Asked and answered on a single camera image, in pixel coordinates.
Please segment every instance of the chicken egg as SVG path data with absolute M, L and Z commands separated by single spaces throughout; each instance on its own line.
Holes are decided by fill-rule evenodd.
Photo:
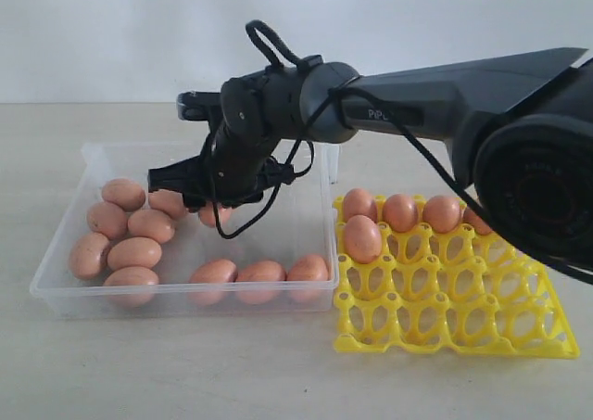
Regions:
M 278 282 L 286 279 L 284 267 L 276 261 L 259 261 L 248 265 L 237 274 L 237 283 L 246 282 Z M 280 294 L 274 290 L 239 290 L 236 297 L 245 304 L 264 304 L 272 301 Z
M 323 256 L 309 254 L 298 260 L 286 275 L 286 281 L 327 281 L 330 272 Z M 290 290 L 292 300 L 300 303 L 309 302 L 319 297 L 322 289 Z
M 107 255 L 107 265 L 111 270 L 125 267 L 145 267 L 152 269 L 162 257 L 160 244 L 149 237 L 131 237 L 116 244 Z
M 347 255 L 360 264 L 373 262 L 381 254 L 381 231 L 377 224 L 366 216 L 352 216 L 344 227 L 343 237 Z
M 353 188 L 346 193 L 342 201 L 342 219 L 347 223 L 352 216 L 360 214 L 376 223 L 378 218 L 377 203 L 367 190 Z
M 461 204 L 453 196 L 434 196 L 423 208 L 423 220 L 436 233 L 453 231 L 461 223 Z
M 175 236 L 173 219 L 160 210 L 142 209 L 128 219 L 128 230 L 132 236 L 149 237 L 159 244 L 165 244 Z
M 107 236 L 91 232 L 81 237 L 72 247 L 68 268 L 78 279 L 96 278 L 107 268 L 107 255 L 111 245 Z
M 237 266 L 234 262 L 221 259 L 209 261 L 200 267 L 189 278 L 190 284 L 232 283 L 237 278 Z M 192 292 L 189 299 L 198 306 L 209 306 L 220 302 L 228 292 L 202 291 Z
M 86 212 L 89 228 L 109 239 L 120 239 L 128 232 L 128 215 L 111 202 L 97 202 Z
M 146 202 L 146 192 L 140 184 L 127 179 L 112 179 L 103 185 L 101 198 L 120 206 L 124 211 L 136 211 Z
M 408 232 L 420 219 L 416 201 L 408 195 L 390 196 L 383 204 L 382 219 L 394 232 Z
M 148 194 L 148 205 L 151 209 L 164 211 L 174 221 L 179 221 L 188 214 L 182 194 L 170 190 L 158 190 Z
M 469 207 L 463 213 L 463 221 L 471 225 L 478 235 L 486 236 L 492 233 L 492 228 Z
M 231 218 L 231 215 L 233 214 L 233 209 L 225 208 L 222 205 L 218 205 L 218 212 L 221 225 L 225 225 Z M 208 202 L 206 204 L 206 207 L 202 207 L 197 212 L 197 217 L 206 227 L 216 227 L 216 217 L 214 215 L 214 207 L 212 206 L 211 202 Z
M 145 267 L 125 267 L 111 274 L 103 286 L 156 286 L 158 285 L 158 275 Z M 120 295 L 109 295 L 111 302 L 131 309 L 144 306 L 155 296 L 152 290 L 142 293 L 129 293 Z

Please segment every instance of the egg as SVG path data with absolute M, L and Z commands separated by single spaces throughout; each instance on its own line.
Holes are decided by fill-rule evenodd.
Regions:
M 374 196 L 362 188 L 353 188 L 346 193 L 342 200 L 342 219 L 345 223 L 352 216 L 364 215 L 377 222 L 378 211 Z
M 162 257 L 160 244 L 149 237 L 131 237 L 116 244 L 107 255 L 111 270 L 124 267 L 145 267 L 152 269 Z
M 149 237 L 159 244 L 165 244 L 175 236 L 174 222 L 160 210 L 142 209 L 128 219 L 128 230 L 132 236 Z
M 107 255 L 111 244 L 107 236 L 91 232 L 81 237 L 72 247 L 68 268 L 78 279 L 96 278 L 107 268 Z
M 382 219 L 394 232 L 408 232 L 420 219 L 416 201 L 408 195 L 390 196 L 383 204 Z
M 492 229 L 488 224 L 486 224 L 482 218 L 480 218 L 475 211 L 470 209 L 469 207 L 465 209 L 463 213 L 463 221 L 471 225 L 474 231 L 481 236 L 490 235 L 492 233 Z
M 103 283 L 103 286 L 156 286 L 158 275 L 145 267 L 125 267 L 111 274 Z M 142 293 L 129 293 L 120 295 L 109 295 L 111 302 L 131 309 L 144 306 L 155 296 L 151 290 Z
M 188 210 L 183 204 L 183 196 L 170 190 L 158 190 L 148 194 L 148 205 L 151 209 L 167 213 L 174 221 L 183 219 Z
M 423 220 L 436 233 L 448 233 L 461 223 L 461 204 L 453 196 L 434 196 L 423 208 Z
M 232 283 L 237 278 L 237 266 L 234 262 L 220 259 L 209 261 L 196 269 L 189 278 L 190 284 Z M 228 292 L 202 291 L 192 292 L 189 299 L 198 306 L 209 306 L 220 302 Z
M 128 215 L 111 202 L 97 202 L 86 212 L 89 228 L 109 239 L 120 239 L 128 232 Z
M 309 254 L 298 260 L 286 275 L 286 281 L 327 281 L 330 272 L 323 256 Z M 300 303 L 316 299 L 322 289 L 290 290 L 289 297 Z
M 219 220 L 221 221 L 221 225 L 225 225 L 231 215 L 233 214 L 233 209 L 225 208 L 222 205 L 218 205 L 219 209 Z M 214 216 L 214 207 L 212 206 L 211 202 L 206 204 L 206 207 L 202 207 L 197 212 L 197 217 L 199 220 L 206 226 L 206 227 L 216 227 L 216 218 Z
M 146 192 L 140 184 L 127 179 L 112 179 L 103 185 L 101 198 L 120 206 L 124 211 L 136 211 L 146 202 Z
M 366 216 L 352 216 L 344 227 L 343 239 L 346 254 L 360 264 L 371 263 L 381 254 L 381 231 Z
M 275 261 L 259 261 L 248 265 L 237 274 L 237 283 L 245 282 L 278 282 L 286 279 L 284 267 Z M 280 289 L 274 290 L 239 290 L 236 297 L 245 304 L 264 304 L 272 301 L 280 294 Z

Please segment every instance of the robotic arm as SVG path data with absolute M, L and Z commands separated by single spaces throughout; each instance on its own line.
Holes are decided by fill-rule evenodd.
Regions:
M 232 78 L 219 93 L 178 96 L 179 117 L 208 121 L 201 153 L 150 170 L 149 191 L 183 195 L 197 211 L 207 202 L 264 211 L 223 237 L 235 237 L 271 206 L 281 185 L 307 173 L 291 161 L 301 143 L 341 144 L 358 131 L 405 136 L 446 183 L 500 236 L 532 258 L 593 284 L 593 64 L 574 66 L 586 49 L 556 48 L 360 75 L 321 56 L 295 56 L 267 25 L 251 21 L 249 38 L 269 60 Z M 261 32 L 293 66 L 286 67 Z M 272 152 L 295 140 L 281 163 Z M 453 177 L 419 139 L 442 141 Z M 464 190 L 474 184 L 480 205 Z

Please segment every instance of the white background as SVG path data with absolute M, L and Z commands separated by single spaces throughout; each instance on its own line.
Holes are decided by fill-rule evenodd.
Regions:
M 171 102 L 295 52 L 363 74 L 550 46 L 593 47 L 591 0 L 0 0 L 0 102 Z

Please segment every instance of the white table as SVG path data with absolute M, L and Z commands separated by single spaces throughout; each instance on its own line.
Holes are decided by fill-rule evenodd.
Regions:
M 3 419 L 591 418 L 593 288 L 556 273 L 576 361 L 341 355 L 336 311 L 55 320 L 28 286 L 84 169 L 81 145 L 194 138 L 199 149 L 205 133 L 172 104 L 0 107 Z M 335 195 L 448 191 L 403 138 L 375 134 L 343 145 L 338 179 Z

